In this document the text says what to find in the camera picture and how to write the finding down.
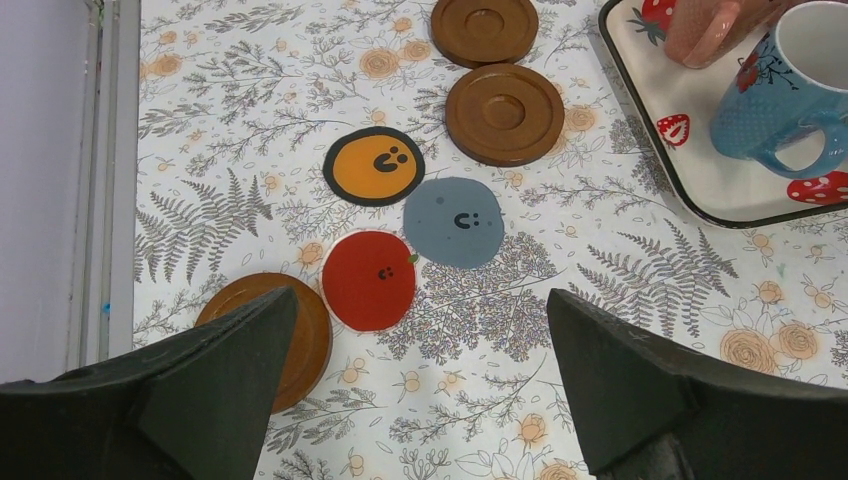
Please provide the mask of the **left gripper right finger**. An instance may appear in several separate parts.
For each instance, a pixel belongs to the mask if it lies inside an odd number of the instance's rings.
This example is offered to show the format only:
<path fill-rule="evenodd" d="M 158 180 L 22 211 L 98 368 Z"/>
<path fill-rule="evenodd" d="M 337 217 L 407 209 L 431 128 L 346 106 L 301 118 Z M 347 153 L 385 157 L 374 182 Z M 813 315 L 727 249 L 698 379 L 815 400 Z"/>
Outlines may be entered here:
<path fill-rule="evenodd" d="M 698 353 L 554 289 L 552 344 L 600 479 L 843 479 L 847 393 Z"/>

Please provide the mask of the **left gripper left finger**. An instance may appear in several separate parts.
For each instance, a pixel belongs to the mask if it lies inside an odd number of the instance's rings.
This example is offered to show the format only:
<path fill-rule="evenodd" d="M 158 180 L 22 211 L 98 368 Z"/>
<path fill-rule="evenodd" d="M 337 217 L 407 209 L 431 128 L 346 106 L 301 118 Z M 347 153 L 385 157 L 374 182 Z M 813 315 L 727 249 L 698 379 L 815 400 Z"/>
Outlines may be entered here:
<path fill-rule="evenodd" d="M 250 479 L 298 314 L 278 288 L 48 382 L 1 387 L 5 479 Z"/>

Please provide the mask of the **brown wooden coaster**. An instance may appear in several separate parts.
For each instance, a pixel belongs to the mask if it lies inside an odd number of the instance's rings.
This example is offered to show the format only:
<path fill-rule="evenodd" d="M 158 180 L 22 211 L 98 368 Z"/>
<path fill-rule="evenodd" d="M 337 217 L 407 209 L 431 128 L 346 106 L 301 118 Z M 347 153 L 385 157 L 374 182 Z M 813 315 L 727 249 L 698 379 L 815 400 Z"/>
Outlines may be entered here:
<path fill-rule="evenodd" d="M 298 316 L 272 407 L 274 414 L 304 400 L 326 371 L 333 335 L 329 312 L 319 294 L 295 277 L 281 273 L 256 273 L 225 286 L 209 300 L 195 320 L 197 326 L 205 324 L 281 287 L 294 290 Z"/>
<path fill-rule="evenodd" d="M 528 0 L 439 0 L 430 14 L 436 48 L 470 69 L 519 61 L 538 29 L 537 10 Z"/>
<path fill-rule="evenodd" d="M 553 84 L 534 70 L 506 63 L 463 75 L 444 109 L 446 130 L 457 148 L 495 167 L 541 159 L 556 144 L 564 121 L 563 100 Z"/>

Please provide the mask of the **orange smiley coaster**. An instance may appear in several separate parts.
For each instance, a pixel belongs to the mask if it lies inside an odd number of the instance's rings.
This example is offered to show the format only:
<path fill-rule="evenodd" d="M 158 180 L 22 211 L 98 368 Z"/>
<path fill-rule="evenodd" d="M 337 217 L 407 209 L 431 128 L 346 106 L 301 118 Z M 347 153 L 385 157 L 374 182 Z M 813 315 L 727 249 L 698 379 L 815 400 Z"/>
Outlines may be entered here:
<path fill-rule="evenodd" d="M 424 156 L 405 133 L 374 126 L 338 138 L 322 173 L 341 199 L 363 207 L 393 205 L 412 193 L 426 173 Z"/>

